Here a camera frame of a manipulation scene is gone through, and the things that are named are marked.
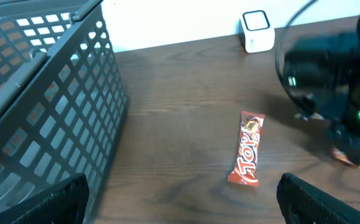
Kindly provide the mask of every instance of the black cable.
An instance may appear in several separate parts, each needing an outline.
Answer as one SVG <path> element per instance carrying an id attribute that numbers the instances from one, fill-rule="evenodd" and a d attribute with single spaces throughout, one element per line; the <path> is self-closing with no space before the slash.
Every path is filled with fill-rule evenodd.
<path id="1" fill-rule="evenodd" d="M 285 26 L 284 31 L 281 33 L 280 37 L 279 37 L 279 44 L 278 44 L 278 49 L 277 49 L 277 55 L 275 58 L 275 69 L 277 71 L 277 75 L 278 75 L 278 79 L 280 81 L 280 84 L 282 85 L 282 87 L 284 88 L 287 96 L 291 99 L 291 101 L 296 104 L 299 108 L 302 108 L 303 110 L 305 110 L 304 106 L 296 99 L 293 97 L 293 95 L 290 93 L 289 89 L 284 87 L 283 84 L 283 76 L 280 72 L 280 64 L 279 64 L 279 57 L 280 57 L 280 53 L 282 51 L 282 44 L 284 42 L 285 36 L 287 31 L 289 30 L 290 26 L 293 24 L 294 20 L 297 19 L 297 17 L 299 15 L 301 15 L 303 12 L 305 12 L 310 6 L 312 6 L 314 3 L 316 3 L 318 0 L 311 0 L 309 2 L 307 2 L 303 7 L 301 7 L 293 16 L 292 18 L 290 18 L 290 20 L 288 21 L 287 25 Z"/>

